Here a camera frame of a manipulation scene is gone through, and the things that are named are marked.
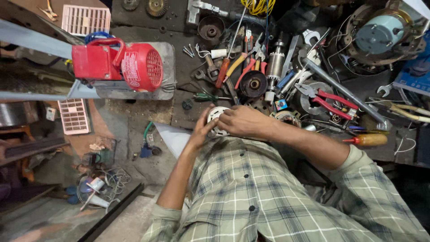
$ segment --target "shirt sleeve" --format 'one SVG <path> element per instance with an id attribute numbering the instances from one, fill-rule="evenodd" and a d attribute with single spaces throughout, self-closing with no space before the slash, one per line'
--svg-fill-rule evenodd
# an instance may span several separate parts
<path id="1" fill-rule="evenodd" d="M 382 168 L 364 151 L 351 145 L 348 158 L 329 178 L 341 190 L 337 209 L 382 240 L 430 240 Z"/>
<path id="2" fill-rule="evenodd" d="M 142 242 L 171 241 L 178 230 L 182 210 L 163 208 L 157 204 L 152 211 L 152 224 L 142 237 Z"/>

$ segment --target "person's right hand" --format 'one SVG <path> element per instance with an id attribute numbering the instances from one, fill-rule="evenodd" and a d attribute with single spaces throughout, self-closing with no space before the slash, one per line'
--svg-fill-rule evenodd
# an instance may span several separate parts
<path id="1" fill-rule="evenodd" d="M 233 106 L 219 116 L 218 127 L 239 137 L 265 138 L 276 119 L 246 106 Z"/>

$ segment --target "green screwdriver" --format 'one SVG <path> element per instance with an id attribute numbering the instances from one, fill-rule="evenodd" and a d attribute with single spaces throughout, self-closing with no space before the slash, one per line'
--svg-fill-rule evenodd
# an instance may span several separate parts
<path id="1" fill-rule="evenodd" d="M 208 95 L 206 93 L 196 93 L 194 95 L 194 100 L 197 102 L 217 102 L 218 100 L 233 100 L 230 97 L 218 97 L 217 95 Z"/>

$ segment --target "orange bottle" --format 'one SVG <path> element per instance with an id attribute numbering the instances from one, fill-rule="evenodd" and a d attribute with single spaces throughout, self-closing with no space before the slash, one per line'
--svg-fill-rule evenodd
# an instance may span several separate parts
<path id="1" fill-rule="evenodd" d="M 381 133 L 369 133 L 360 134 L 357 137 L 353 137 L 349 140 L 343 140 L 344 142 L 352 142 L 359 146 L 378 146 L 385 145 L 388 141 L 387 136 Z"/>

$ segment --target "hand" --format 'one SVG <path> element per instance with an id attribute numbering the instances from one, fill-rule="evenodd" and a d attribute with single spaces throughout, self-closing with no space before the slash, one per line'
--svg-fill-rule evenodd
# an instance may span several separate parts
<path id="1" fill-rule="evenodd" d="M 197 121 L 196 126 L 194 127 L 193 134 L 191 134 L 190 140 L 188 141 L 187 145 L 185 146 L 185 149 L 190 149 L 193 152 L 197 152 L 203 147 L 203 143 L 205 142 L 206 135 L 218 123 L 218 118 L 215 118 L 215 119 L 211 120 L 208 124 L 206 124 L 206 119 L 208 117 L 208 113 L 214 107 L 215 107 L 215 105 L 211 104 L 200 115 L 200 118 Z"/>
<path id="2" fill-rule="evenodd" d="M 276 119 L 246 106 L 233 106 L 219 116 L 218 127 L 239 137 L 266 138 Z"/>

